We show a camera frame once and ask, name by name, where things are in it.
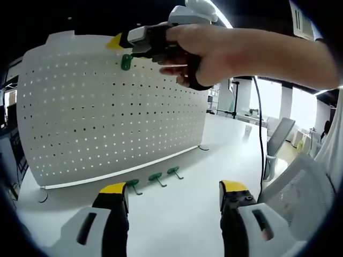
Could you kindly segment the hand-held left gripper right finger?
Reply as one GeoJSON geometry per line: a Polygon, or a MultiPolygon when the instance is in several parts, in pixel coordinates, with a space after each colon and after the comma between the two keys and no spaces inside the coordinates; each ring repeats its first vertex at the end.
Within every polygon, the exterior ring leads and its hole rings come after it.
{"type": "Polygon", "coordinates": [[[220,227],[224,256],[296,256],[306,245],[288,223],[264,203],[257,203],[240,182],[221,180],[220,227]]]}

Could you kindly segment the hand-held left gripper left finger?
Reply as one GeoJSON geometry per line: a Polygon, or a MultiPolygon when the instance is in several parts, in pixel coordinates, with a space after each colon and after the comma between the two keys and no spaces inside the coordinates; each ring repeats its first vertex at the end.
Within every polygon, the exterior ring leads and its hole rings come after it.
{"type": "Polygon", "coordinates": [[[100,190],[90,207],[73,215],[50,246],[50,256],[127,256],[129,231],[126,182],[100,190]]]}

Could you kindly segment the person's right hand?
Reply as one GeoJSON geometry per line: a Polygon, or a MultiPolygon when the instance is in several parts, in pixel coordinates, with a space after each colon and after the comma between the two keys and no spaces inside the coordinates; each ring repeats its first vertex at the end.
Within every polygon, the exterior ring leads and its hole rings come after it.
{"type": "Polygon", "coordinates": [[[200,57],[195,78],[200,85],[209,87],[233,75],[233,68],[228,63],[229,32],[229,29],[213,25],[179,25],[167,30],[166,40],[200,57]]]}

